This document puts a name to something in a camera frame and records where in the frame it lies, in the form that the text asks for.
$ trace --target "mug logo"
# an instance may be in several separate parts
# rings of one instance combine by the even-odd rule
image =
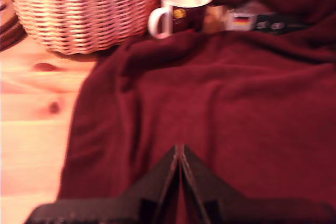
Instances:
[[[184,18],[186,16],[184,9],[176,9],[173,13],[174,18]]]

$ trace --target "wood knot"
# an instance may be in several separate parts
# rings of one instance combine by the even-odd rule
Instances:
[[[46,63],[46,62],[40,62],[40,63],[36,63],[33,65],[33,70],[34,71],[44,71],[44,72],[51,72],[51,71],[65,71],[64,68],[59,68],[56,67],[50,63]]]
[[[49,106],[51,114],[57,114],[60,110],[58,102],[52,102]]]

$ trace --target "mug handle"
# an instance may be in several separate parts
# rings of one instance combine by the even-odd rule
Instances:
[[[157,26],[163,14],[169,15],[169,9],[167,7],[160,7],[158,9],[155,9],[154,11],[152,11],[148,19],[148,31],[156,39],[164,39],[170,35],[168,31],[164,31],[158,34]]]

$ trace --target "black object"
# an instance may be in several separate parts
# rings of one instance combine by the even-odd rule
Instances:
[[[334,209],[326,204],[304,199],[244,196],[214,175],[185,145],[170,149],[149,173],[119,198],[58,200],[37,207],[25,223],[175,223],[180,181],[192,224],[336,223]]]
[[[253,31],[262,31],[269,34],[286,34],[308,28],[307,24],[297,19],[280,14],[258,15]]]

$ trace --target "dark red mug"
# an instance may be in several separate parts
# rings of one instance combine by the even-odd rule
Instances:
[[[162,7],[155,9],[148,20],[150,34],[163,39],[173,33],[194,29],[202,30],[206,5],[212,0],[161,0]],[[159,20],[162,17],[162,33]]]

